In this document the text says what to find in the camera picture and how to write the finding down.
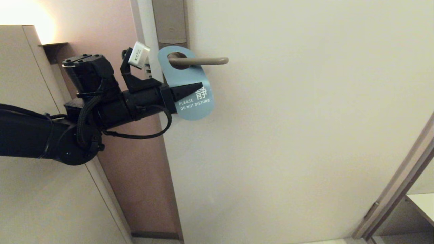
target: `pink wall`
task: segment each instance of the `pink wall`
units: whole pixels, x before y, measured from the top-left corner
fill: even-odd
[[[137,40],[130,2],[41,0],[39,3],[55,22],[54,42],[69,42],[60,51],[59,62],[82,53],[103,54],[112,64],[121,89],[126,90],[119,72],[121,51]],[[133,73],[144,78],[138,69]],[[75,94],[68,79],[67,86]],[[141,135],[159,130],[156,115],[116,128],[119,132]],[[103,142],[106,148],[98,158],[131,230],[181,234],[163,137],[131,140],[106,136]]]

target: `white connector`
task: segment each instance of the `white connector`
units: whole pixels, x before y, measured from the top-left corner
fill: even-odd
[[[131,56],[128,59],[128,64],[139,69],[143,69],[146,61],[148,60],[148,54],[151,49],[143,43],[136,42],[131,52]]]

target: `chinese character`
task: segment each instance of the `chinese character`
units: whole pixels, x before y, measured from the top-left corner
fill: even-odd
[[[205,89],[205,87],[203,86],[202,88],[200,88],[199,90],[197,90],[196,92],[196,97],[197,99],[203,99],[206,97],[207,94],[207,90]]]

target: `baseboard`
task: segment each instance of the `baseboard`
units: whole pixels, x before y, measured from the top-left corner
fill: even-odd
[[[131,232],[131,235],[133,237],[142,238],[179,240],[179,235],[177,233],[135,231]]]

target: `white door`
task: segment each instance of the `white door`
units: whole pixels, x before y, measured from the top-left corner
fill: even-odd
[[[0,26],[0,103],[58,114],[62,105],[56,106],[40,72],[49,67],[38,67],[26,34],[21,26]],[[0,157],[0,243],[129,241],[86,165]]]
[[[433,110],[431,0],[186,0],[216,102],[164,135],[186,244],[350,236]]]

